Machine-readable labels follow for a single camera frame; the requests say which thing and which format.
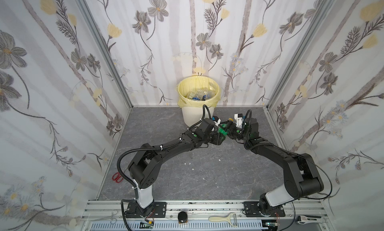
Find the clear bottle blue label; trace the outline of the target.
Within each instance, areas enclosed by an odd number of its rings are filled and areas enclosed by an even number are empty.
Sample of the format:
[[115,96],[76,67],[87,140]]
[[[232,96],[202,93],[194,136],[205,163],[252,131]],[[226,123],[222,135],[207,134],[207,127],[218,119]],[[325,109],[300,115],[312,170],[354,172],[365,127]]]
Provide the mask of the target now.
[[216,92],[214,90],[204,88],[197,91],[196,98],[200,101],[206,101],[213,98],[215,95]]

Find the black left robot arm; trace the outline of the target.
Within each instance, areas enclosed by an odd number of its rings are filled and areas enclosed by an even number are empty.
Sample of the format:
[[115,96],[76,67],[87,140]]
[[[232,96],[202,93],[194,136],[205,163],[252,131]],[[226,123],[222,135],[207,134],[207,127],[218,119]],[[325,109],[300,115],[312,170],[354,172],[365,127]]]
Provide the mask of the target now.
[[157,146],[146,143],[121,154],[117,160],[118,174],[129,182],[135,191],[135,200],[128,201],[130,204],[135,203],[135,206],[122,209],[124,218],[134,213],[143,218],[151,216],[155,211],[152,185],[157,180],[163,163],[179,154],[218,140],[220,123],[221,120],[212,116],[209,108],[203,105],[200,121],[191,125],[178,139]]

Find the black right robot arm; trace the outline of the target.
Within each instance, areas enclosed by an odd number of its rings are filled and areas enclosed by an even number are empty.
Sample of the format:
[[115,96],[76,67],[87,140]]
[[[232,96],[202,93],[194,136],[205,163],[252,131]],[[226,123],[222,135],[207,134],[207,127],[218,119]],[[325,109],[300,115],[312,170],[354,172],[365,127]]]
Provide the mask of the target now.
[[283,205],[299,200],[309,199],[310,195],[324,190],[320,175],[322,169],[307,154],[297,154],[274,145],[259,134],[259,124],[248,110],[245,116],[236,114],[230,118],[225,127],[228,137],[241,140],[244,148],[254,154],[263,156],[277,164],[283,170],[283,184],[260,196],[258,211],[263,216],[270,216]]

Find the green soda bottle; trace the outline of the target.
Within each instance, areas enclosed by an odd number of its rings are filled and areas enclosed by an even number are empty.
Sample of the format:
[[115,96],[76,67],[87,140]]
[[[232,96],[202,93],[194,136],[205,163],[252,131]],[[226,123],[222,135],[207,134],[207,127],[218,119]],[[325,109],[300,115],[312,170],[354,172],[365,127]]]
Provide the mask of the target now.
[[227,121],[221,121],[219,124],[219,132],[223,135],[229,137],[230,139],[234,138],[234,131],[236,130],[236,124],[232,118],[229,118]]

